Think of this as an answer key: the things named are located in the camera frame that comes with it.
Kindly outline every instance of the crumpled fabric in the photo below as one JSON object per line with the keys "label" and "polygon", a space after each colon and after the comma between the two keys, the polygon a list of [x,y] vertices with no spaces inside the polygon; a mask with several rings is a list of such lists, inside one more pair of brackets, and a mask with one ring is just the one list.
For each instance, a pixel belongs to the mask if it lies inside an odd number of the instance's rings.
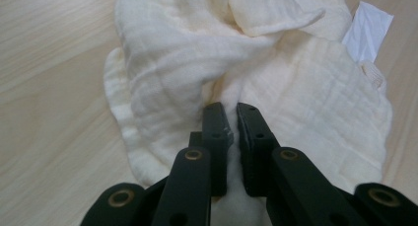
{"label": "crumpled fabric", "polygon": [[235,142],[211,225],[271,225],[265,199],[244,191],[237,102],[258,107],[280,144],[339,188],[380,181],[391,106],[341,44],[350,22],[344,0],[118,0],[122,47],[104,87],[138,183],[170,173],[214,102]]}

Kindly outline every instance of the wooden surface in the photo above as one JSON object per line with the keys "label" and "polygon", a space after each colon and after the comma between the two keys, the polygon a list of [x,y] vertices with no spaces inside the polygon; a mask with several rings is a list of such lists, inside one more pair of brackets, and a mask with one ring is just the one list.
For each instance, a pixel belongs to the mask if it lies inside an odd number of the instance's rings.
{"label": "wooden surface", "polygon": [[[394,113],[383,182],[418,202],[418,0],[363,1],[394,15],[376,62]],[[1,225],[79,225],[135,182],[103,88],[114,2],[0,0]]]}

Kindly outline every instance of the metal ring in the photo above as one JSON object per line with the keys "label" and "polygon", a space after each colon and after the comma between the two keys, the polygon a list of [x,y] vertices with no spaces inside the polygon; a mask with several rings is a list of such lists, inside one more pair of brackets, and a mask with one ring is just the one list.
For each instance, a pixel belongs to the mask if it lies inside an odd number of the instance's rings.
{"label": "metal ring", "polygon": [[113,193],[109,198],[107,203],[111,207],[122,207],[128,204],[130,201],[132,201],[133,197],[135,196],[135,193],[132,189],[120,189],[117,192]]}
{"label": "metal ring", "polygon": [[184,156],[188,160],[199,160],[202,158],[203,154],[198,150],[189,150],[185,152]]}
{"label": "metal ring", "polygon": [[400,201],[396,195],[392,192],[382,188],[370,188],[368,190],[369,197],[375,202],[388,207],[397,207],[400,205]]}
{"label": "metal ring", "polygon": [[282,150],[280,151],[280,157],[285,160],[297,160],[299,158],[298,152],[292,151],[292,150]]}

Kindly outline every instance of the wood grain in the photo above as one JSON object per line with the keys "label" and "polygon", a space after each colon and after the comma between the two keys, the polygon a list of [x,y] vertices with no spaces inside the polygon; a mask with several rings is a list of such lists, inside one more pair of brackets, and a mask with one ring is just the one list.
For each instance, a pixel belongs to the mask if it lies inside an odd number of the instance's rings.
{"label": "wood grain", "polygon": [[[394,113],[383,181],[418,202],[418,0],[363,1],[394,15],[377,60]],[[135,182],[103,88],[114,3],[0,0],[1,225],[79,225]]]}

